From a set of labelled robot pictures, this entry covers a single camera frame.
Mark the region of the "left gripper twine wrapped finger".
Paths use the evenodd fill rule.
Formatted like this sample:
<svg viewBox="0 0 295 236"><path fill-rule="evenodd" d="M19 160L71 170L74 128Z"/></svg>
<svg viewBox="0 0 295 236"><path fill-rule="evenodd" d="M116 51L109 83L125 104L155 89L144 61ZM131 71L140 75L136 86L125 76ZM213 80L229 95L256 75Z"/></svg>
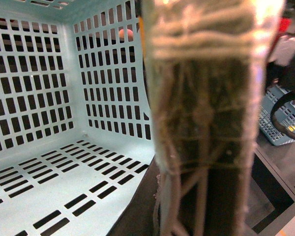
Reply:
<svg viewBox="0 0 295 236"><path fill-rule="evenodd" d="M158 236L245 232L266 63L282 0L144 0L160 170Z"/></svg>

